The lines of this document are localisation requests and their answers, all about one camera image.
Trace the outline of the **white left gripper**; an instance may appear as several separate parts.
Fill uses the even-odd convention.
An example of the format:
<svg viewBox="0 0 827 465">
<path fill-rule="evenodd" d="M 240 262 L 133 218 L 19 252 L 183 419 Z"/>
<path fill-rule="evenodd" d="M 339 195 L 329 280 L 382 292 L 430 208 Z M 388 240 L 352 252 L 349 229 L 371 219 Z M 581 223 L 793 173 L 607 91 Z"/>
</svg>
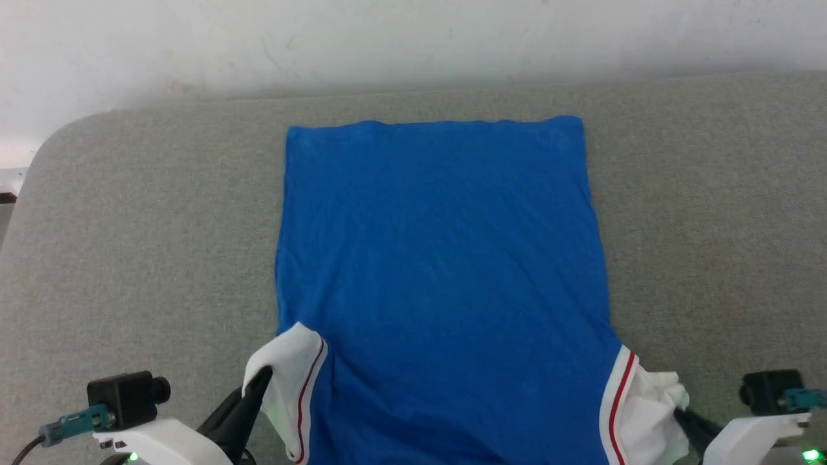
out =
<svg viewBox="0 0 827 465">
<path fill-rule="evenodd" d="M 116 453 L 135 454 L 148 465 L 259 465 L 247 444 L 272 374 L 264 367 L 234 389 L 198 432 L 163 418 L 132 429 L 97 432 L 94 438 L 100 444 L 112 442 Z"/>
</svg>

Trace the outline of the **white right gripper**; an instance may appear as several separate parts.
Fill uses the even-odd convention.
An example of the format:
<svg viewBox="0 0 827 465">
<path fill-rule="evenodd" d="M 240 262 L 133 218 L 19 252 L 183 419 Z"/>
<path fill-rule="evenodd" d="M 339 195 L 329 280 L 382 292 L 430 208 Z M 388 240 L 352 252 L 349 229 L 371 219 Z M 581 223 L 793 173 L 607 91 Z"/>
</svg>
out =
<svg viewBox="0 0 827 465">
<path fill-rule="evenodd" d="M 673 416 L 702 465 L 808 465 L 804 451 L 789 439 L 804 435 L 811 414 L 751 416 L 719 426 L 689 408 Z"/>
</svg>

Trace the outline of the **blue garment with white sleeves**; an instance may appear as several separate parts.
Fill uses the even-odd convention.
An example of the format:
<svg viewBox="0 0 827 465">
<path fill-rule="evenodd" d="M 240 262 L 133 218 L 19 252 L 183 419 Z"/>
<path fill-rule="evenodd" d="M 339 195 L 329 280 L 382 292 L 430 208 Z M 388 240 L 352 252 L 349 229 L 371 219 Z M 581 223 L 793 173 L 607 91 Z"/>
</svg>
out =
<svg viewBox="0 0 827 465">
<path fill-rule="evenodd" d="M 673 465 L 611 326 L 582 120 L 290 127 L 261 407 L 295 465 Z"/>
</svg>

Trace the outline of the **grey fabric sofa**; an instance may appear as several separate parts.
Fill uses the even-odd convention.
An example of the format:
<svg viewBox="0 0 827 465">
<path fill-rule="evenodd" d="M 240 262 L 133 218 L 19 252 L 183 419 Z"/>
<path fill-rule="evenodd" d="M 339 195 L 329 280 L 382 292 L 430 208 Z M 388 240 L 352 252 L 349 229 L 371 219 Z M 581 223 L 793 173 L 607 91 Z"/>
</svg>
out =
<svg viewBox="0 0 827 465">
<path fill-rule="evenodd" d="M 0 465 L 167 377 L 201 424 L 275 332 L 284 136 L 377 120 L 583 119 L 612 324 L 691 407 L 748 414 L 745 373 L 827 386 L 827 72 L 258 98 L 97 114 L 39 148 L 0 247 Z"/>
</svg>

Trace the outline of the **white baseboard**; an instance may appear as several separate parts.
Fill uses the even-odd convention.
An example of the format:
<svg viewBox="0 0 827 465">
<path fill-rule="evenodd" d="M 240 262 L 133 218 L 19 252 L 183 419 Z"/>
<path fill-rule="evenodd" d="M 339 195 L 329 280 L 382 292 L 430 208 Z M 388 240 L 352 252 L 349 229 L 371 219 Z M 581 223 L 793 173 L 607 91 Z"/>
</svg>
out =
<svg viewBox="0 0 827 465">
<path fill-rule="evenodd" d="M 0 203 L 15 203 L 23 188 L 28 167 L 0 168 Z"/>
</svg>

